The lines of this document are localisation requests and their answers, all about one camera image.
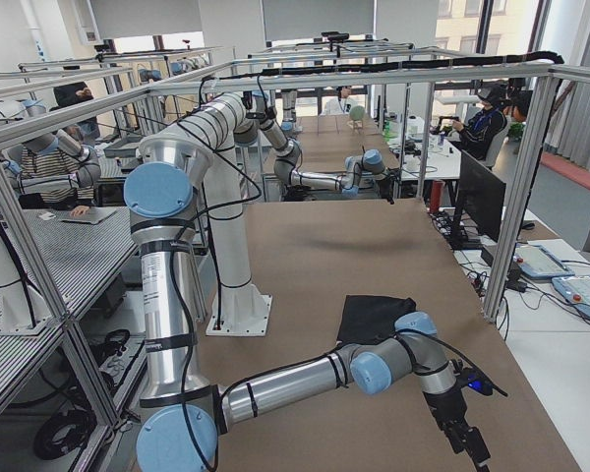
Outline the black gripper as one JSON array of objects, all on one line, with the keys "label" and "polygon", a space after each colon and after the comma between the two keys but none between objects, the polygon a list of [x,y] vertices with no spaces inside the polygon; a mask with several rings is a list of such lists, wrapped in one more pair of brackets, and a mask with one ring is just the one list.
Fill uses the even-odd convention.
[{"label": "black gripper", "polygon": [[376,175],[376,185],[380,195],[388,195],[387,201],[394,205],[393,195],[401,184],[401,169],[387,168],[382,174]]},{"label": "black gripper", "polygon": [[438,371],[422,376],[422,391],[438,427],[444,432],[455,454],[466,451],[478,472],[489,472],[489,450],[478,428],[465,420],[467,405],[462,389],[490,396],[507,393],[478,367],[463,367],[460,361],[448,362]]}]

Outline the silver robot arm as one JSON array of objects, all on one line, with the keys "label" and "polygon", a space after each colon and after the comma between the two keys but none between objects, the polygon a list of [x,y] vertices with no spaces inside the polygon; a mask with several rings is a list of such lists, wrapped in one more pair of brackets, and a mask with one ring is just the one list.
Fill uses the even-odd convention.
[{"label": "silver robot arm", "polygon": [[374,193],[394,202],[399,165],[373,119],[350,114],[303,117],[303,130],[293,135],[285,122],[269,117],[265,96],[250,95],[249,117],[259,125],[262,140],[270,145],[261,174],[265,198],[294,191],[335,192],[345,199]]},{"label": "silver robot arm", "polygon": [[328,352],[229,387],[201,373],[200,322],[233,336],[266,332],[272,299],[253,281],[235,156],[258,134],[295,174],[298,144],[250,96],[225,93],[144,138],[144,161],[125,182],[147,328],[141,404],[152,410],[137,439],[140,467],[213,471],[219,437],[238,422],[350,384],[377,394],[413,374],[452,449],[486,470],[490,455],[466,421],[462,391],[489,395],[495,386],[468,361],[447,359],[434,322],[411,299],[350,295]]}]

